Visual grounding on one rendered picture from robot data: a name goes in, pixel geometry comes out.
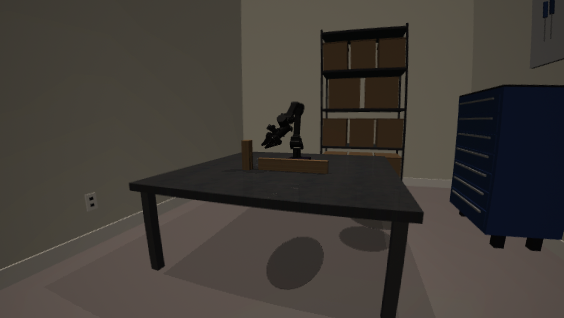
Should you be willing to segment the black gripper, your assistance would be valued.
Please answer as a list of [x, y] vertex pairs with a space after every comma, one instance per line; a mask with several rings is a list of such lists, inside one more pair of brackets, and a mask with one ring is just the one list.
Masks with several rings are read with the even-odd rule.
[[280, 138], [285, 136], [285, 132], [279, 127], [277, 128], [279, 129], [279, 131], [274, 135], [273, 132], [267, 132], [266, 133], [266, 138], [263, 141], [263, 143], [261, 144], [261, 146], [266, 145], [264, 148], [270, 148], [270, 147], [274, 147], [274, 146], [278, 146], [280, 144], [282, 144], [282, 141]]

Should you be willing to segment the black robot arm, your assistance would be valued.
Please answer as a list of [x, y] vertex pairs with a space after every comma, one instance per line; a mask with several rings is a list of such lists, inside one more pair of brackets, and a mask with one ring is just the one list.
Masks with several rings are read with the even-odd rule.
[[[302, 158], [301, 157], [301, 150], [304, 148], [302, 139], [300, 137], [300, 124], [301, 124], [301, 115], [304, 112], [304, 104], [299, 102], [291, 102], [291, 105], [286, 113], [281, 113], [277, 117], [277, 121], [280, 125], [280, 128], [287, 134], [289, 131], [293, 131], [293, 127], [290, 124], [294, 122], [294, 132], [293, 136], [291, 136], [290, 141], [290, 149], [293, 149], [293, 157], [291, 158]], [[295, 118], [294, 118], [295, 114]], [[279, 129], [275, 128], [275, 125], [268, 125], [267, 128], [275, 135]], [[301, 148], [293, 148], [293, 147], [301, 147]]]

